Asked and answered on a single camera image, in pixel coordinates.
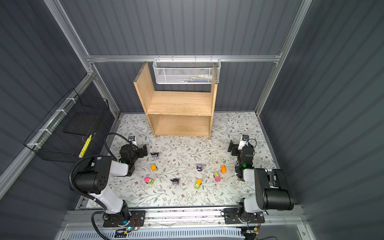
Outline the black purple figurine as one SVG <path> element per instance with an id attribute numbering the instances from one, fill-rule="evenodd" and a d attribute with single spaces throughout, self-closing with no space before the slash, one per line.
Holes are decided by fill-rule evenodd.
<path id="1" fill-rule="evenodd" d="M 151 156 L 155 159 L 155 160 L 158 160 L 160 157 L 159 157 L 159 153 L 151 153 Z"/>
<path id="2" fill-rule="evenodd" d="M 201 172 L 204 168 L 204 165 L 203 164 L 196 164 L 196 169 Z"/>
<path id="3" fill-rule="evenodd" d="M 178 178 L 171 179 L 171 183 L 174 186 L 177 186 L 179 184 L 179 182 L 180 182 L 180 179 L 178 179 Z"/>

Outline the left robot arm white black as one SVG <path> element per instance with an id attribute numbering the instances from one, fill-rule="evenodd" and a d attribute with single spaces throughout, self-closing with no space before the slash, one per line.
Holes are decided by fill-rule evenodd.
<path id="1" fill-rule="evenodd" d="M 118 136 L 127 143 L 120 148 L 117 159 L 107 144 L 109 136 Z M 81 157 L 72 167 L 69 175 L 70 188 L 103 208 L 106 220 L 128 222 L 131 214 L 127 203 L 119 198 L 108 186 L 109 176 L 130 177 L 138 159 L 148 156 L 147 145 L 138 147 L 134 136 L 124 137 L 118 133 L 104 136 L 108 156 Z"/>

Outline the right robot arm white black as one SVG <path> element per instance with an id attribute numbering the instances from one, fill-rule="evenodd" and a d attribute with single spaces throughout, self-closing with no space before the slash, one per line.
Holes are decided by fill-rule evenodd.
<path id="1" fill-rule="evenodd" d="M 281 169 L 264 169 L 253 166 L 255 149 L 247 140 L 239 144 L 230 141 L 228 152 L 237 158 L 235 173 L 240 181 L 255 184 L 254 193 L 238 202 L 238 214 L 257 214 L 267 210 L 291 211 L 294 197 Z"/>

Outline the wooden two-tier shelf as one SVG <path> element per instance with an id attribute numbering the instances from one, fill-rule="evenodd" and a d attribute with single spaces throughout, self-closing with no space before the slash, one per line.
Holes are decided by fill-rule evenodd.
<path id="1" fill-rule="evenodd" d="M 217 65 L 213 66 L 210 92 L 156 91 L 145 62 L 134 85 L 155 137 L 210 137 L 218 90 Z"/>

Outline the orange toy bulldozer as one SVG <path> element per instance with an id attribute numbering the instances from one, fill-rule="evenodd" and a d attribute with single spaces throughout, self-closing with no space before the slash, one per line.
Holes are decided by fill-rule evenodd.
<path id="1" fill-rule="evenodd" d="M 227 167 L 225 165 L 221 165 L 221 173 L 227 173 Z"/>

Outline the orange green toy car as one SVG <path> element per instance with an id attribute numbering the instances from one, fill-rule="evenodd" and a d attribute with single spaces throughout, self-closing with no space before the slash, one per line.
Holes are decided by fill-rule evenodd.
<path id="1" fill-rule="evenodd" d="M 152 171 L 157 171 L 157 170 L 158 170 L 158 168 L 156 167 L 156 165 L 155 165 L 155 164 L 152 164 L 152 165 L 151 165 L 151 170 L 152 170 Z"/>

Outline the pink green toy car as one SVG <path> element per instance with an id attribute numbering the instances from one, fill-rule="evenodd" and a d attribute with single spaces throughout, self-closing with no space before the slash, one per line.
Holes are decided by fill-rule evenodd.
<path id="1" fill-rule="evenodd" d="M 145 183 L 147 184 L 150 184 L 150 185 L 153 185 L 155 182 L 154 179 L 150 178 L 150 177 L 145 177 Z"/>

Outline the pink green toy truck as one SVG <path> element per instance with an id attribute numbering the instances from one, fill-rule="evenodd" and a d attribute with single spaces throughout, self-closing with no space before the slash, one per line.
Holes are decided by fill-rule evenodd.
<path id="1" fill-rule="evenodd" d="M 221 177 L 220 177 L 218 172 L 214 172 L 214 179 L 215 179 L 216 182 L 220 182 L 221 181 Z"/>

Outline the yellow green marker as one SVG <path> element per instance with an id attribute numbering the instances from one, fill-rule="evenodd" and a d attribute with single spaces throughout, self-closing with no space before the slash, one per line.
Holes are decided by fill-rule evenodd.
<path id="1" fill-rule="evenodd" d="M 92 141 L 92 138 L 93 138 L 93 135 L 90 135 L 90 136 L 87 138 L 87 140 L 86 140 L 86 142 L 85 142 L 83 148 L 81 149 L 81 151 L 80 151 L 80 153 L 79 153 L 79 158 L 83 158 L 83 157 L 84 157 L 84 155 L 85 155 L 85 153 L 86 153 L 86 151 L 87 151 L 87 149 L 88 149 L 88 147 L 89 147 L 89 145 L 90 145 L 90 142 Z"/>

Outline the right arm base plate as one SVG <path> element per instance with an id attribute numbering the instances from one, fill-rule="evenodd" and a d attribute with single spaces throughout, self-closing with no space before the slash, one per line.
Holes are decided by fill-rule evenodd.
<path id="1" fill-rule="evenodd" d="M 262 212 L 246 213 L 240 212 L 238 208 L 224 208 L 221 211 L 222 217 L 227 225 L 235 224 L 263 224 L 265 218 Z"/>

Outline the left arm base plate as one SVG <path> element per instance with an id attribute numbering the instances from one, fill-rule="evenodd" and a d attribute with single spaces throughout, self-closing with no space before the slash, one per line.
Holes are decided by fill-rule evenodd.
<path id="1" fill-rule="evenodd" d="M 139 228 L 144 225 L 146 211 L 128 211 L 118 214 L 104 214 L 104 228 L 123 228 L 135 227 Z"/>

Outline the aluminium rail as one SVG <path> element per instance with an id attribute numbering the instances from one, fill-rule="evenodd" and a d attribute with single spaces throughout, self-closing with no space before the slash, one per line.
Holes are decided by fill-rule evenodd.
<path id="1" fill-rule="evenodd" d="M 134 211 L 145 211 L 143 229 L 155 228 L 193 228 L 193 227 L 224 227 L 226 226 L 223 210 L 225 206 L 213 207 L 177 207 L 177 208 L 133 208 Z M 91 215 L 99 209 L 68 211 L 60 230 L 92 228 Z M 268 210 L 264 213 L 265 226 L 306 224 L 307 218 L 301 206 L 292 211 Z"/>

